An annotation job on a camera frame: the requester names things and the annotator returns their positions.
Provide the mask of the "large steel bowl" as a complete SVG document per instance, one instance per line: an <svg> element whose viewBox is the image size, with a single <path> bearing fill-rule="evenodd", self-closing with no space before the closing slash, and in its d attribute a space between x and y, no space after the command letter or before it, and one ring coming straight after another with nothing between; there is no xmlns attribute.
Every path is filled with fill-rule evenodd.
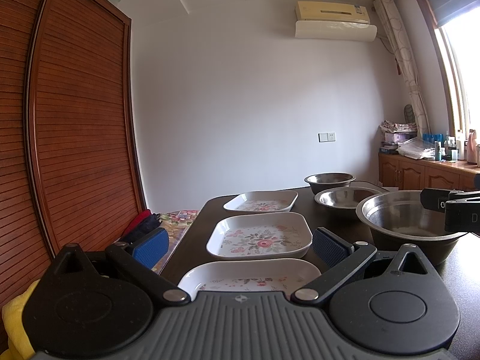
<svg viewBox="0 0 480 360"><path fill-rule="evenodd" d="M444 214L425 209L419 190L400 190L367 197L357 206L378 250L396 251L403 244L418 246L432 265L443 263L464 233L448 234Z"/></svg>

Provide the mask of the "medium steel bowl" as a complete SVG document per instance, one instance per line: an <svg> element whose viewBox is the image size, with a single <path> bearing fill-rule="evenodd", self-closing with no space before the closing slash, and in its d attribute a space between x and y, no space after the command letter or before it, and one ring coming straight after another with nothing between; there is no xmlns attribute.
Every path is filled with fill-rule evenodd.
<svg viewBox="0 0 480 360"><path fill-rule="evenodd" d="M356 208L361 201L368 197L381 194L380 191L366 187L337 187L317 193L315 202L325 208L331 219L343 222L358 221Z"/></svg>

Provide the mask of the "floral white plate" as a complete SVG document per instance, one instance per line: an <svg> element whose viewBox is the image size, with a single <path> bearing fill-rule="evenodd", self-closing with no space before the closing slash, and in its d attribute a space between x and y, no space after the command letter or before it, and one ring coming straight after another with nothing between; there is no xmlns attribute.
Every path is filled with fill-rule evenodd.
<svg viewBox="0 0 480 360"><path fill-rule="evenodd" d="M301 214L278 212L222 219L206 250L224 260L302 258L311 244L312 232Z"/></svg>
<svg viewBox="0 0 480 360"><path fill-rule="evenodd" d="M286 296L315 280L320 270L297 258L209 262L193 268L178 287L196 298L200 291L283 292Z"/></svg>
<svg viewBox="0 0 480 360"><path fill-rule="evenodd" d="M268 213L290 211L298 198L293 190L240 193L223 205L231 212Z"/></svg>

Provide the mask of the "small steel bowl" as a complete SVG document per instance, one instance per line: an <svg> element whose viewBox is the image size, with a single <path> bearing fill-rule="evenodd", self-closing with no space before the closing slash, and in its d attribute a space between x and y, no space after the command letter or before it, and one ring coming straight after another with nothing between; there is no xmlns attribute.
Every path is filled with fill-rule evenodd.
<svg viewBox="0 0 480 360"><path fill-rule="evenodd" d="M337 187L349 186L355 181L354 175L344 172L326 172L307 176L304 181L310 185L314 195Z"/></svg>

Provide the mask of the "red and dark folded clothes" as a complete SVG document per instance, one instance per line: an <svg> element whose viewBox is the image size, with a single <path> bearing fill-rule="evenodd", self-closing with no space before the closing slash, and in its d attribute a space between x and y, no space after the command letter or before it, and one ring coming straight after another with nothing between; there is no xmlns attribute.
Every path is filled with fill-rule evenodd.
<svg viewBox="0 0 480 360"><path fill-rule="evenodd" d="M160 220L157 214L152 214L149 209L139 213L120 237L121 242L133 244L142 239L153 230L160 226Z"/></svg>

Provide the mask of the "floral bed quilt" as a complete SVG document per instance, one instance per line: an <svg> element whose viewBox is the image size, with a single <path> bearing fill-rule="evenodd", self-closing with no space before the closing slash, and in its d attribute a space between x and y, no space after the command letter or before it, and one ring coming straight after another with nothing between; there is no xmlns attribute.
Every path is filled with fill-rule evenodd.
<svg viewBox="0 0 480 360"><path fill-rule="evenodd" d="M168 259L185 236L185 233L188 232L198 214L199 211L196 210L173 211L157 214L157 217L161 222L161 227L168 233L169 247L166 254L162 256L160 261L158 261L152 268L153 272L156 272L157 274L162 272Z"/></svg>

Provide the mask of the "wooden low cabinet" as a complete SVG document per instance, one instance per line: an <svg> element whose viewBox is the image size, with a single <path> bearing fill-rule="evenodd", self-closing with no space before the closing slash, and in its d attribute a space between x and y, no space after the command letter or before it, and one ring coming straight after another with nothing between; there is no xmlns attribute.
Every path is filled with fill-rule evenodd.
<svg viewBox="0 0 480 360"><path fill-rule="evenodd" d="M378 154L379 182L383 187L475 190L479 167L466 161L437 162L399 154Z"/></svg>

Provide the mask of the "clear plastic bag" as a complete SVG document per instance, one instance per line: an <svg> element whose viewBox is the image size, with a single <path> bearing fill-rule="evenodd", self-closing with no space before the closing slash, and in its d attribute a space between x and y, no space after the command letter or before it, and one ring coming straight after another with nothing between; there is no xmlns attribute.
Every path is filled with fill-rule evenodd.
<svg viewBox="0 0 480 360"><path fill-rule="evenodd" d="M423 141L418 136L398 144L397 151L400 155L411 159L435 160L434 144Z"/></svg>

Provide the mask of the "pink bottle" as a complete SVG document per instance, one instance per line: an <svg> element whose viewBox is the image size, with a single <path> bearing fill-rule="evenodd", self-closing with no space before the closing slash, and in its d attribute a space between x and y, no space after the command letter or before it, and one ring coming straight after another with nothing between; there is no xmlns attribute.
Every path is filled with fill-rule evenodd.
<svg viewBox="0 0 480 360"><path fill-rule="evenodd" d="M477 132L472 128L469 131L466 142L465 158L469 164L477 163Z"/></svg>

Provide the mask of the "stack of folded fabrics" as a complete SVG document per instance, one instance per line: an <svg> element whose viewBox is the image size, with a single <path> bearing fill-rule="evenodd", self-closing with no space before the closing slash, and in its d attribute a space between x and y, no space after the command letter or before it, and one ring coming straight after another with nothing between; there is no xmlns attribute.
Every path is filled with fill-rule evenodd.
<svg viewBox="0 0 480 360"><path fill-rule="evenodd" d="M382 145L380 149L383 152L397 150L400 144L417 136L416 123L397 124L389 120L384 120L380 123L379 129L382 133Z"/></svg>

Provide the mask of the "wooden louvered wardrobe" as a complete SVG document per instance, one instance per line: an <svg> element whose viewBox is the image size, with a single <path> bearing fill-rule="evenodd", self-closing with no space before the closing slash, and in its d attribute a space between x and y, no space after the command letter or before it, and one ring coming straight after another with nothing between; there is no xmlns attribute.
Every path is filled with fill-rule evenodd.
<svg viewBox="0 0 480 360"><path fill-rule="evenodd" d="M1 0L1 301L69 242L101 250L146 206L130 19L107 0Z"/></svg>

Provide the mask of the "yellow plush toy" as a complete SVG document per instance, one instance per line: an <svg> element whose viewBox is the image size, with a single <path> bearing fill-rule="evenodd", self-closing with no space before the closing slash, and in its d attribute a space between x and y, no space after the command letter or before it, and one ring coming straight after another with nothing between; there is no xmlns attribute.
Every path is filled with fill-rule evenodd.
<svg viewBox="0 0 480 360"><path fill-rule="evenodd" d="M35 354L22 323L22 313L38 283L39 280L33 281L25 292L10 300L1 309L1 318L8 337L8 349L1 353L1 360L29 360Z"/></svg>

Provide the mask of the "patterned curtain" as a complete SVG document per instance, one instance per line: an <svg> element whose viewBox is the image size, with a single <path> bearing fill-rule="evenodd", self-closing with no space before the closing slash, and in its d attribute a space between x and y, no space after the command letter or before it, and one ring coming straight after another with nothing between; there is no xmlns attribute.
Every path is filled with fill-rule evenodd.
<svg viewBox="0 0 480 360"><path fill-rule="evenodd" d="M424 133L431 132L431 126L422 98L413 49L404 22L394 0L373 0L373 6L399 64L415 116L417 135L422 137Z"/></svg>

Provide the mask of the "wall light switch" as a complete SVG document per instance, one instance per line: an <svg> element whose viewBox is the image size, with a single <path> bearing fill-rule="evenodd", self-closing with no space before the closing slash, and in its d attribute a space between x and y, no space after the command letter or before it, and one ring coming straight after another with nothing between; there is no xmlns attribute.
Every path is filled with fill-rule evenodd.
<svg viewBox="0 0 480 360"><path fill-rule="evenodd" d="M336 133L318 133L318 139L320 142L334 142L336 141Z"/></svg>

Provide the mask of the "wall air conditioner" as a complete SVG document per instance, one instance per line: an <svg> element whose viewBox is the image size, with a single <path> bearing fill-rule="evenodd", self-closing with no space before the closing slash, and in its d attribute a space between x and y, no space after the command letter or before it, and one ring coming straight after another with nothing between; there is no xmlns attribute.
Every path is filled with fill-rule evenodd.
<svg viewBox="0 0 480 360"><path fill-rule="evenodd" d="M295 37L342 41L374 41L377 27L365 7L338 2L298 1Z"/></svg>

